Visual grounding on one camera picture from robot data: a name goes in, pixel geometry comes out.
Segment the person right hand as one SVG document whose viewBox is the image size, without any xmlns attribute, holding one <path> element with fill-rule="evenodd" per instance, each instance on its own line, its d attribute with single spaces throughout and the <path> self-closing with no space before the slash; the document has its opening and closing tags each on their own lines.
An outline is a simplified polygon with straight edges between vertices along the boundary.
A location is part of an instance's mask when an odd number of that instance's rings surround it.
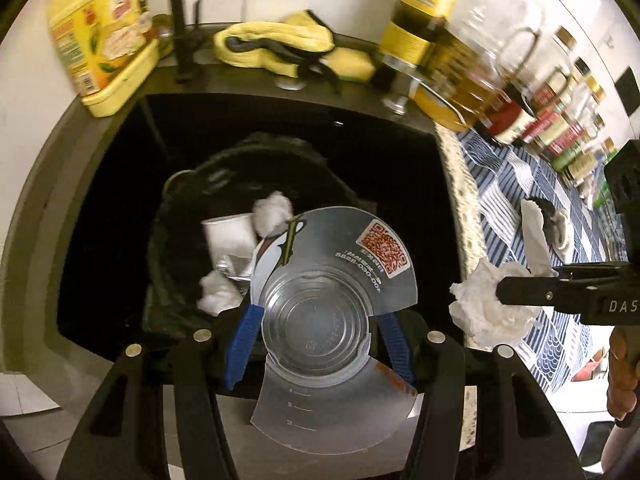
<svg viewBox="0 0 640 480">
<path fill-rule="evenodd" d="M 610 337 L 608 352 L 608 412 L 623 420 L 637 404 L 634 390 L 638 387 L 639 365 L 627 360 L 627 333 L 616 326 Z"/>
</svg>

